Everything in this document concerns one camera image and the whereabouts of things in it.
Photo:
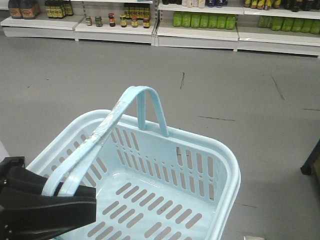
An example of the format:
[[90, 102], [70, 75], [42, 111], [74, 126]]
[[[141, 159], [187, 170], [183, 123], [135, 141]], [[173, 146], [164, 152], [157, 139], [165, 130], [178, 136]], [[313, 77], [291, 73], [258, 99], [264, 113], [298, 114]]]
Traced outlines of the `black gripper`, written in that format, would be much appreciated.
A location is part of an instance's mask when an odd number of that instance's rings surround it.
[[41, 195], [47, 178], [25, 168], [25, 157], [0, 163], [0, 238], [49, 240], [96, 221], [96, 189], [79, 185], [74, 196]]

